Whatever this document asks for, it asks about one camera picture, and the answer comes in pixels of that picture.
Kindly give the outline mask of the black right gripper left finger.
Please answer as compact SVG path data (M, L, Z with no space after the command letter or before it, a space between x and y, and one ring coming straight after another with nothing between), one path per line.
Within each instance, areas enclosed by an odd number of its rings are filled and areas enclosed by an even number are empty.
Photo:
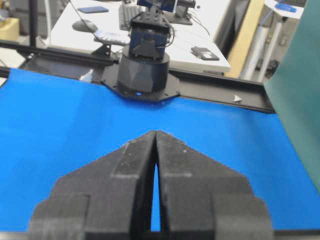
M151 227L156 132L62 177L29 222L31 240L132 240Z

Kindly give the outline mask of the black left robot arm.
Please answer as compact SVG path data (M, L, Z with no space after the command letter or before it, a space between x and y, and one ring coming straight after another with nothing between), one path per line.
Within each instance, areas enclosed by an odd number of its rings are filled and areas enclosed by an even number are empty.
M164 15L177 6L194 8L194 0L139 0L145 10L130 20L130 42L122 51L117 83L134 96L155 94L166 88L170 57L165 52L175 30Z

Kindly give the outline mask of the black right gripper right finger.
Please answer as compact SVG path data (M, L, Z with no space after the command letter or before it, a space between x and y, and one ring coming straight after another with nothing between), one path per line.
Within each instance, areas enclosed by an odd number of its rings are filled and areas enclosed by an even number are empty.
M170 240L271 240L266 204L241 173L156 133L161 227Z

